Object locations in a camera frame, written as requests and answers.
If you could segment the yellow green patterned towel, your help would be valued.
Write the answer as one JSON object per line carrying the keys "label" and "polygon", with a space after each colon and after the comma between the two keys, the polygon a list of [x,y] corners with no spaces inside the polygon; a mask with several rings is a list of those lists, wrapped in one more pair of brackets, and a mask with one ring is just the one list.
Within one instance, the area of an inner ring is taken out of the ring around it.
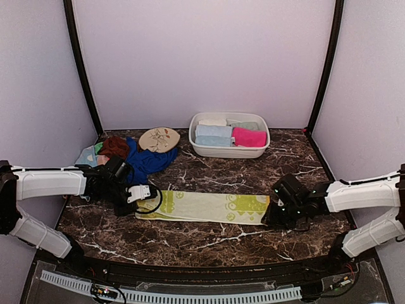
{"label": "yellow green patterned towel", "polygon": [[162,193],[162,204],[155,212],[137,213],[135,217],[141,220],[260,225],[270,204],[270,197],[266,195],[185,191]]}

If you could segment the pink towel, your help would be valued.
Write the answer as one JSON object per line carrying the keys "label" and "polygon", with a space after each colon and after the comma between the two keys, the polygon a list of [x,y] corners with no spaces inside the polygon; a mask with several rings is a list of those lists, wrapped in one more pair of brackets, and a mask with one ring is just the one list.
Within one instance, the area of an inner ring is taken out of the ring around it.
{"label": "pink towel", "polygon": [[267,134],[261,130],[249,130],[235,127],[232,131],[234,144],[248,148],[259,148],[266,145]]}

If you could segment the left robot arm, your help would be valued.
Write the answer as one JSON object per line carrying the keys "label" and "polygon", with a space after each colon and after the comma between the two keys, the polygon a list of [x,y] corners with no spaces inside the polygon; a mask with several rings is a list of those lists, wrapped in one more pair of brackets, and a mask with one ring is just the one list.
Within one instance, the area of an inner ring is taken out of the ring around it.
{"label": "left robot arm", "polygon": [[136,202],[150,195],[149,186],[127,182],[133,168],[113,157],[104,165],[74,165],[64,168],[14,167],[1,161],[1,234],[21,239],[37,249],[63,259],[76,276],[89,271],[80,245],[66,234],[48,227],[17,206],[19,201],[48,196],[87,196],[114,204],[117,216],[137,210]]}

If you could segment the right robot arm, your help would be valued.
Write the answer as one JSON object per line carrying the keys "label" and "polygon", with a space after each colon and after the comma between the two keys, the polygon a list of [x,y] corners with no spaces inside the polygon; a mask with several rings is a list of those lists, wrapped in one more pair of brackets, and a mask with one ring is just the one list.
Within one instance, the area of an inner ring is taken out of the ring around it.
{"label": "right robot arm", "polygon": [[278,201],[270,203],[261,221],[269,227],[293,229],[297,221],[346,210],[384,206],[389,210],[366,225],[338,235],[323,260],[323,270],[335,275],[347,261],[404,235],[404,168],[380,177],[329,181],[308,189],[292,174],[272,187]]}

